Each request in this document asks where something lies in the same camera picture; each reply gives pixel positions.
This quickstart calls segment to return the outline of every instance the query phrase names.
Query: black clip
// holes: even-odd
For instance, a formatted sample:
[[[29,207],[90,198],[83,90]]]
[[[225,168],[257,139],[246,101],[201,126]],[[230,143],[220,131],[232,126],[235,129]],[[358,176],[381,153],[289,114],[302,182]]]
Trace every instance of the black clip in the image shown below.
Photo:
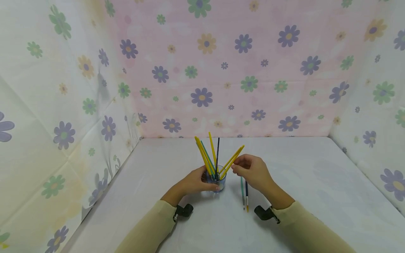
[[[257,216],[259,216],[259,218],[260,218],[262,221],[267,221],[267,220],[270,220],[271,218],[274,218],[274,219],[276,220],[277,224],[280,223],[280,220],[279,220],[279,219],[277,218],[277,216],[273,213],[273,211],[270,209],[270,207],[269,207],[267,210],[264,210],[264,209],[262,208],[262,206],[257,206],[257,207],[254,209],[254,213],[255,213]]]
[[[175,212],[175,215],[173,216],[173,220],[176,222],[177,221],[177,217],[183,216],[183,217],[189,217],[191,215],[191,213],[193,212],[194,207],[190,204],[187,204],[184,208],[177,205],[177,209]]]

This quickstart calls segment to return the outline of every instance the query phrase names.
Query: sleeve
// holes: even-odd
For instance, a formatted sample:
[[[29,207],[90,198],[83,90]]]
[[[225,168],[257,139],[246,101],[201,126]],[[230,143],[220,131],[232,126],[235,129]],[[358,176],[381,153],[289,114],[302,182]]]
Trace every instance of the sleeve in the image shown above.
[[[132,228],[115,253],[155,253],[159,244],[172,231],[176,208],[159,200]]]
[[[300,203],[272,211],[280,220],[280,228],[300,252],[355,252],[349,244],[308,212]]]

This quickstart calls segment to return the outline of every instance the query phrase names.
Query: right hand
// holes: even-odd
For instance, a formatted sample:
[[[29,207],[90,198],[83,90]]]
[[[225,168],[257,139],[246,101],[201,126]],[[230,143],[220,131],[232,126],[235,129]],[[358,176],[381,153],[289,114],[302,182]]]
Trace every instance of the right hand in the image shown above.
[[[231,168],[233,173],[246,179],[250,186],[262,194],[276,186],[266,164],[260,157],[248,154],[241,155],[235,159]]]

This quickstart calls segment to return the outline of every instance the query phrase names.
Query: hand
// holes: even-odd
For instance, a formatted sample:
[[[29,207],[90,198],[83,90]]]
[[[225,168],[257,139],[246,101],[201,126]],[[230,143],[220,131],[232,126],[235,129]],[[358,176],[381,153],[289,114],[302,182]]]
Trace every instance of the hand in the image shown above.
[[[285,209],[295,202],[273,181],[266,164],[260,157],[244,154],[235,159],[233,163],[231,166],[233,173],[242,176],[250,186],[260,191],[270,201],[273,208]]]
[[[166,192],[166,194],[163,195],[161,200],[164,200],[170,205],[176,207],[180,200],[188,194],[198,193],[201,191],[219,191],[220,187],[218,185],[203,182],[206,170],[207,169],[205,166],[201,166],[198,169],[193,170],[185,178],[172,186]]]

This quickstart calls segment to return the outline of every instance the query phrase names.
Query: white table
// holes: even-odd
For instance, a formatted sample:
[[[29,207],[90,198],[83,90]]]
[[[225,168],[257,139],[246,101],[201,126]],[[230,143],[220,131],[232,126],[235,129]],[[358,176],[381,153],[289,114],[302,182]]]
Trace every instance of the white table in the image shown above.
[[[274,180],[357,252],[405,249],[404,217],[331,139],[222,138],[219,164],[241,145],[243,153],[262,157]],[[202,164],[194,139],[143,139],[62,252],[114,252],[155,202]],[[243,211],[240,178],[231,171],[223,192],[187,196],[180,205],[186,203],[194,207],[191,217],[178,220],[158,252],[294,251],[273,219],[255,215],[257,205],[267,209],[269,203],[251,187],[250,211]]]

